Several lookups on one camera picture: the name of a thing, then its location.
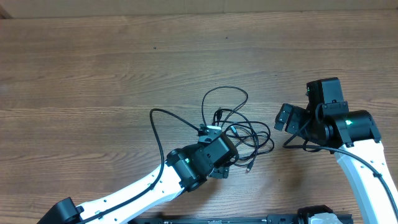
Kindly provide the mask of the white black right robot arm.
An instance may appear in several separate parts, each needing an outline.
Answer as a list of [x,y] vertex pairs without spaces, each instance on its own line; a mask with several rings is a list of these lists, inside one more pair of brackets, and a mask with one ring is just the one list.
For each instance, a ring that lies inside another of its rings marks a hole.
[[304,140],[307,152],[328,151],[343,169],[365,223],[397,223],[397,188],[382,137],[366,110],[350,111],[336,77],[307,83],[308,105],[284,103],[275,128]]

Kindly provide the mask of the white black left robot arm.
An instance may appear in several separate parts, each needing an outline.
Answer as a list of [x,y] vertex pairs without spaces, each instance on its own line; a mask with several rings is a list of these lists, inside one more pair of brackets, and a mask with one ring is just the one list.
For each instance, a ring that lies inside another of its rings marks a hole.
[[229,162],[238,151],[220,134],[169,152],[165,162],[150,174],[98,200],[75,205],[70,197],[57,202],[39,224],[128,223],[146,210],[199,188],[215,168]]

